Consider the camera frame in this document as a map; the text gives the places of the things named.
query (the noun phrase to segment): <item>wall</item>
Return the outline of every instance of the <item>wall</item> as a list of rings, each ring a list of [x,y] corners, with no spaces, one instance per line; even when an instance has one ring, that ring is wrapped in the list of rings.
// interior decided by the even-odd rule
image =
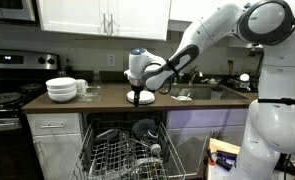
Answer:
[[[62,64],[68,56],[75,70],[123,71],[128,68],[129,52],[135,47],[144,47],[151,53],[169,58],[178,47],[181,36],[182,33],[169,32],[168,40],[160,42],[42,32],[40,27],[0,24],[1,49],[56,53],[61,56]],[[259,57],[248,57],[249,49],[228,48],[228,41],[229,37],[210,47],[193,65],[197,64],[203,73],[227,74],[227,60],[230,59],[235,64],[242,64],[243,69],[256,69]],[[107,54],[115,54],[116,66],[107,66]]]

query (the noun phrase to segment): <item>wire dish rack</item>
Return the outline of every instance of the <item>wire dish rack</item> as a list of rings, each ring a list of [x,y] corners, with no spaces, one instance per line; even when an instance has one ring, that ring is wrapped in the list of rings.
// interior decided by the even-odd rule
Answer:
[[[165,126],[158,127],[160,153],[120,131],[116,138],[96,142],[90,125],[69,180],[185,179],[185,170]]]

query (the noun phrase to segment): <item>robotic arm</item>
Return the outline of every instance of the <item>robotic arm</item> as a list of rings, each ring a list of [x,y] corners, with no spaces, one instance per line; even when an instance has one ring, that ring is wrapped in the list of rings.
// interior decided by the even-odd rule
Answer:
[[[160,89],[199,54],[233,34],[242,41],[264,45],[259,99],[251,103],[244,140],[227,179],[272,179],[280,153],[295,153],[295,18],[283,0],[263,0],[248,9],[225,4],[193,22],[168,60],[134,49],[125,71],[135,92]]]

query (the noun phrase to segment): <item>countertop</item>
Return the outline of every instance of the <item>countertop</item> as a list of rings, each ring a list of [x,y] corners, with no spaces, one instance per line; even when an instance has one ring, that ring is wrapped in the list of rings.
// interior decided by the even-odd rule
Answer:
[[[126,95],[129,91],[131,89],[128,84],[105,84],[102,88],[101,101],[90,103],[78,102],[77,98],[68,103],[56,103],[49,98],[47,93],[44,93],[25,105],[22,111],[25,114],[31,114],[248,108],[248,105],[258,97],[257,93],[239,93],[235,91],[239,95],[246,97],[246,99],[176,101],[170,95],[162,95],[156,92],[153,103],[140,105],[137,108],[127,101]]]

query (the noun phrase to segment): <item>open dishwasher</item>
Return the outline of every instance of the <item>open dishwasher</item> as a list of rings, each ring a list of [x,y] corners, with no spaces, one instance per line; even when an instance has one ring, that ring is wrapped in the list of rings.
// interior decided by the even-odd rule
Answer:
[[[185,179],[162,112],[89,114],[70,180]]]

